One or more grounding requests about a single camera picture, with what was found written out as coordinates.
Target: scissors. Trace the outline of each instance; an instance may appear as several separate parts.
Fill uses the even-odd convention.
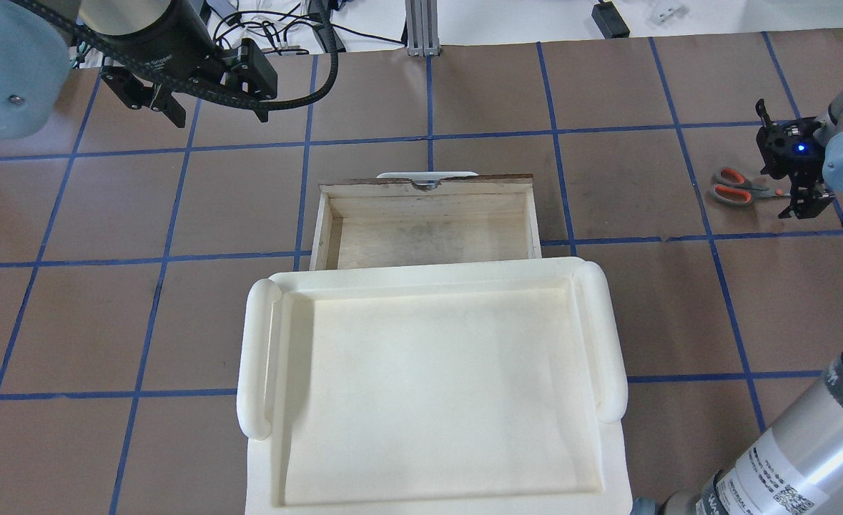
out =
[[[713,179],[716,184],[710,187],[710,196],[713,200],[731,205],[744,207],[751,205],[755,199],[771,199],[774,197],[788,197],[789,193],[783,190],[774,190],[767,186],[755,185],[742,173],[736,172],[731,167],[725,167],[715,173]]]

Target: white floor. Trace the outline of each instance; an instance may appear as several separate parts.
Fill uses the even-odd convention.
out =
[[[241,9],[290,10],[296,0],[240,0]],[[496,45],[600,39],[591,18],[596,0],[440,0],[438,31],[443,45]],[[823,29],[843,26],[843,0],[614,0],[631,36],[678,36]],[[656,23],[654,9],[680,6]],[[405,0],[352,0],[333,13],[334,23],[399,39]],[[212,29],[215,23],[209,24]],[[391,49],[395,45],[339,31],[349,52]],[[292,43],[318,52],[306,26],[291,30]]]

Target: sticker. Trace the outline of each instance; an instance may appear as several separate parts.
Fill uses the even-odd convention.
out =
[[[716,494],[729,515],[806,515],[830,499],[790,463],[770,429],[716,483]]]

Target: black power brick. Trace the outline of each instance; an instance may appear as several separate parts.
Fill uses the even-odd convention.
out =
[[[621,14],[618,14],[618,9],[611,2],[603,2],[593,6],[593,20],[596,22],[598,29],[602,32],[605,39],[612,38],[627,38],[631,35],[631,30],[621,19]]]

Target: wooden drawer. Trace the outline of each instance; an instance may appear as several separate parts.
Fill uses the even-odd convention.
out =
[[[541,257],[532,175],[320,185],[310,270]]]

